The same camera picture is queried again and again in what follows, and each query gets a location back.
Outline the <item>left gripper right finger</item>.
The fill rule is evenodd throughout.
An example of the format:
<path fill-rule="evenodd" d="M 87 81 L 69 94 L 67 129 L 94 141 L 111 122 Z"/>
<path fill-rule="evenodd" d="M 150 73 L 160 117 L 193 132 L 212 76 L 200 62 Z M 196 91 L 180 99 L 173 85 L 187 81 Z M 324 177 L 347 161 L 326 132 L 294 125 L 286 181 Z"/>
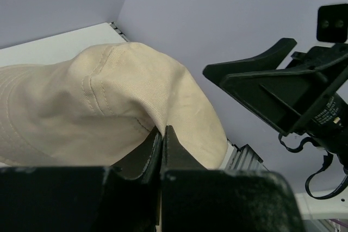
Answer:
<path fill-rule="evenodd" d="M 162 231 L 208 231 L 204 214 L 207 170 L 167 126 L 161 164 Z"/>

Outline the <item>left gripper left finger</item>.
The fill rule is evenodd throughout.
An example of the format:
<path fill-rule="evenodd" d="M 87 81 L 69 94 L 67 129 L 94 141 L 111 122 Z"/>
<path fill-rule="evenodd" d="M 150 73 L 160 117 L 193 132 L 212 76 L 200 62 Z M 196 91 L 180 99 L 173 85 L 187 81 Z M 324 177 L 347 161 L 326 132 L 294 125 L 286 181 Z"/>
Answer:
<path fill-rule="evenodd" d="M 152 130 L 136 149 L 117 162 L 120 169 L 111 193 L 115 231 L 156 230 L 161 143 L 161 133 Z"/>

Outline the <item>beige bucket hat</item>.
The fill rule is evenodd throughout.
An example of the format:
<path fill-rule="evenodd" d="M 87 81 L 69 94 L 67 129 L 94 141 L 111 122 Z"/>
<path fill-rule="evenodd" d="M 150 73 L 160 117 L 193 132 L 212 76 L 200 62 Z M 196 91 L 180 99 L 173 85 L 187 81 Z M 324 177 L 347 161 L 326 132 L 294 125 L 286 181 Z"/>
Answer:
<path fill-rule="evenodd" d="M 201 165 L 221 166 L 228 142 L 212 104 L 184 65 L 142 43 L 1 68 L 5 165 L 112 165 L 167 126 Z"/>

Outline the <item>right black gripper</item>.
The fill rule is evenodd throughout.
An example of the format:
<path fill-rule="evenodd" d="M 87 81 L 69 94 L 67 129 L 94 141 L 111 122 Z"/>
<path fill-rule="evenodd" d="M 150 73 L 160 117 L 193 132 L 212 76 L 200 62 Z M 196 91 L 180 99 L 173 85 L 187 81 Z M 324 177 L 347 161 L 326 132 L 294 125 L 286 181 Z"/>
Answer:
<path fill-rule="evenodd" d="M 347 112 L 337 94 L 347 81 L 347 45 L 301 53 L 296 44 L 282 38 L 254 57 L 209 64 L 203 75 L 283 136 L 333 135 Z"/>

